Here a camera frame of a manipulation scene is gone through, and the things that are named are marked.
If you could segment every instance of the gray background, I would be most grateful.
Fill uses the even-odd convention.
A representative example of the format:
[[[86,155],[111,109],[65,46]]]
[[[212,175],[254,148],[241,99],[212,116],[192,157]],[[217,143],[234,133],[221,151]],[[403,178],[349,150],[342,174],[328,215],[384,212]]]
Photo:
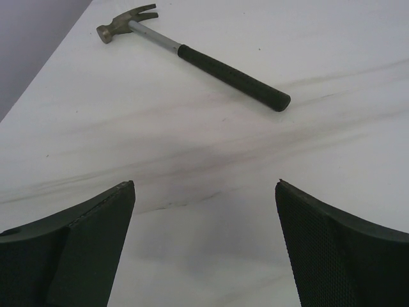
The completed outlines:
[[[0,121],[90,2],[0,1]]]

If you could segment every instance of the tabletop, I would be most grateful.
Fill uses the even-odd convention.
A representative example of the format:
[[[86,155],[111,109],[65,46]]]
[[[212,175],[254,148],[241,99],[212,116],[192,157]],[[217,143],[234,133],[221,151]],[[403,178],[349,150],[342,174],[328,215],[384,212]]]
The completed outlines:
[[[0,123],[0,231],[126,180],[137,202],[109,306],[300,306],[280,178],[409,232],[409,3],[158,0],[144,24],[291,95],[275,113],[94,0]]]

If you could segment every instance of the black rubber grip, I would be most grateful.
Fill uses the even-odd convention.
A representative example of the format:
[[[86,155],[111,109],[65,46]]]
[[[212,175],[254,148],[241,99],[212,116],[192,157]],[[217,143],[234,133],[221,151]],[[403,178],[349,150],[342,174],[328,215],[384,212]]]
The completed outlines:
[[[289,95],[186,45],[180,46],[178,55],[190,64],[257,99],[274,111],[285,110],[291,101]]]

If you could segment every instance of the metal hammer head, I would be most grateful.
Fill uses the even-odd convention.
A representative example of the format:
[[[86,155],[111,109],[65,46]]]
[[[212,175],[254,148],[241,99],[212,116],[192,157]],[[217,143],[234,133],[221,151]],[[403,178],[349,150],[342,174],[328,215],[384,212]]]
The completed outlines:
[[[111,42],[112,37],[116,34],[125,34],[132,32],[128,27],[128,22],[130,22],[131,20],[139,22],[146,19],[158,18],[158,13],[140,14],[141,12],[152,10],[154,8],[156,8],[155,4],[149,4],[134,8],[113,18],[112,22],[108,26],[97,27],[96,31],[104,43],[109,43]]]

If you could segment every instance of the claw hammer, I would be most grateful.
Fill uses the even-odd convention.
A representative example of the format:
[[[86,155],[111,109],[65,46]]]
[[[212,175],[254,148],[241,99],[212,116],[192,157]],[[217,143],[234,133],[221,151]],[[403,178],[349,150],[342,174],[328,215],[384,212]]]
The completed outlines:
[[[96,31],[104,43],[111,42],[112,37],[118,34],[131,32],[142,34],[173,51],[190,64],[260,101],[274,111],[281,112],[288,107],[291,101],[289,95],[140,24],[140,21],[158,17],[158,13],[155,12],[142,13],[154,8],[156,8],[155,4],[134,8],[113,18],[108,26],[97,27]]]

